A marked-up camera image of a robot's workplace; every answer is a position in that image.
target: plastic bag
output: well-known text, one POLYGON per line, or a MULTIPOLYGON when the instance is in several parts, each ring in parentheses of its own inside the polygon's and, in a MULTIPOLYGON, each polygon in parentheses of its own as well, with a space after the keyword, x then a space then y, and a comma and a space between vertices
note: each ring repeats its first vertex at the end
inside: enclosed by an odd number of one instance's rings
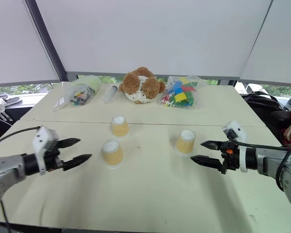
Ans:
POLYGON ((169 76, 166 91, 161 100, 162 106, 192 107, 196 102, 197 90, 206 85, 208 84, 204 80, 195 75, 169 76))
POLYGON ((74 106, 85 105, 100 88, 100 79, 94 75, 81 77, 70 83, 64 95, 54 105, 54 110, 58 110, 68 103, 74 106))

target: yellow paper cup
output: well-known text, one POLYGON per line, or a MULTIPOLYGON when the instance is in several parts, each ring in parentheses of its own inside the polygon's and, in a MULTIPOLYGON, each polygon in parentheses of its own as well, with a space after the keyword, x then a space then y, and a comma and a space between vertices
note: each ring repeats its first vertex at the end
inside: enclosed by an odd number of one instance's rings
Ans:
POLYGON ((129 127, 124 116, 112 118, 112 134, 115 139, 124 139, 129 136, 129 127))
POLYGON ((109 168, 116 169, 122 166, 124 155, 117 140, 106 141, 102 146, 102 150, 104 161, 109 168))
POLYGON ((182 157, 189 157, 194 149, 195 133, 192 130, 182 130, 176 143, 176 152, 182 157))

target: brown teddy bear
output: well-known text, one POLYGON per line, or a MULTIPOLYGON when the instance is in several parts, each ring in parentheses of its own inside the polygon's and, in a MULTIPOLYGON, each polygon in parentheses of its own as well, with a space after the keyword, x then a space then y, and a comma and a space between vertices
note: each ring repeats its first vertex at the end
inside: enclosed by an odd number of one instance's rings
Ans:
POLYGON ((135 103, 148 103, 165 90, 165 83, 159 82, 146 67, 139 67, 125 75, 119 90, 135 103))

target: bag of colorful blocks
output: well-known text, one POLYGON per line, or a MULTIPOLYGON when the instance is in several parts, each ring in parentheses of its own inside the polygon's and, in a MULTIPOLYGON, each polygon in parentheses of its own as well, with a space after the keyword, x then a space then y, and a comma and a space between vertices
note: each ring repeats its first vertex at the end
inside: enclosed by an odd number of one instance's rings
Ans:
POLYGON ((192 107, 196 102, 196 92, 207 83, 201 78, 190 75, 186 77, 169 76, 166 91, 162 98, 165 107, 192 107))

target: table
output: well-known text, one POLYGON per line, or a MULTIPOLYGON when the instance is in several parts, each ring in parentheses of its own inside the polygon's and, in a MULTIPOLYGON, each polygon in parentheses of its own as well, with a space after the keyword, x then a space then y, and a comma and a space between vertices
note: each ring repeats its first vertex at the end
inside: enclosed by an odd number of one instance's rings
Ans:
MULTIPOLYGON (((101 159, 110 124, 20 120, 7 133, 38 125, 56 130, 60 139, 81 139, 61 149, 61 159, 93 156, 77 168, 35 174, 9 189, 3 200, 12 223, 159 233, 291 232, 291 205, 274 179, 251 170, 222 175, 175 153, 179 132, 188 128, 196 133, 195 154, 221 158, 199 146, 226 140, 219 126, 129 124, 131 136, 120 141, 124 164, 111 170, 101 159)), ((279 146, 266 127, 243 128, 249 143, 279 146)), ((0 156, 33 152, 34 135, 6 139, 0 156)))
POLYGON ((192 109, 161 107, 162 94, 152 103, 135 104, 124 93, 117 93, 114 102, 105 105, 102 99, 111 86, 102 84, 97 96, 85 106, 66 106, 54 112, 54 104, 68 87, 68 83, 60 83, 21 119, 110 123, 113 116, 124 115, 128 123, 137 124, 224 126, 236 120, 242 126, 265 126, 232 86, 201 88, 197 92, 197 104, 192 109))

